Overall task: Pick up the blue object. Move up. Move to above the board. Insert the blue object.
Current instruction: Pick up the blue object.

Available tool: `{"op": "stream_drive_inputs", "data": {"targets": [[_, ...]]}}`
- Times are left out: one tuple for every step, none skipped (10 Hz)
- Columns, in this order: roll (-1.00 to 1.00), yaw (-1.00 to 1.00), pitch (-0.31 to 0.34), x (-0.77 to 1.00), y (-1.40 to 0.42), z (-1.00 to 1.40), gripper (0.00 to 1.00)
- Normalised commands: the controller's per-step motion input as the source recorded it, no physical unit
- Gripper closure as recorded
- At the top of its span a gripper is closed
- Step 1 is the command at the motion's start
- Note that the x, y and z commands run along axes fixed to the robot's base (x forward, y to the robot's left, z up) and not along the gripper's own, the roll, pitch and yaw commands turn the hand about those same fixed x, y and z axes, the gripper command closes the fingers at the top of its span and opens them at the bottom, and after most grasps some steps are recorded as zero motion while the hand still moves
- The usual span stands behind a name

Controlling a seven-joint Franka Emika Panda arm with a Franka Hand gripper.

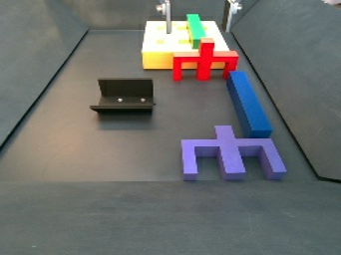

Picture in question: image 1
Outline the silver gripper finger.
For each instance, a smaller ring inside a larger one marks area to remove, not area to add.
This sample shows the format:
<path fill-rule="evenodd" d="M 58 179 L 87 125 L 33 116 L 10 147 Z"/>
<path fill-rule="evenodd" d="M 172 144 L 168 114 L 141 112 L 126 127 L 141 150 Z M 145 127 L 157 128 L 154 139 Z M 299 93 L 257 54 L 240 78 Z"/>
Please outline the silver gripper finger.
<path fill-rule="evenodd" d="M 168 33 L 172 33 L 172 0 L 160 0 L 157 5 L 158 12 L 166 16 Z"/>
<path fill-rule="evenodd" d="M 226 28 L 225 31 L 230 31 L 233 16 L 242 9 L 241 0 L 226 0 L 228 1 L 228 17 L 226 17 Z"/>

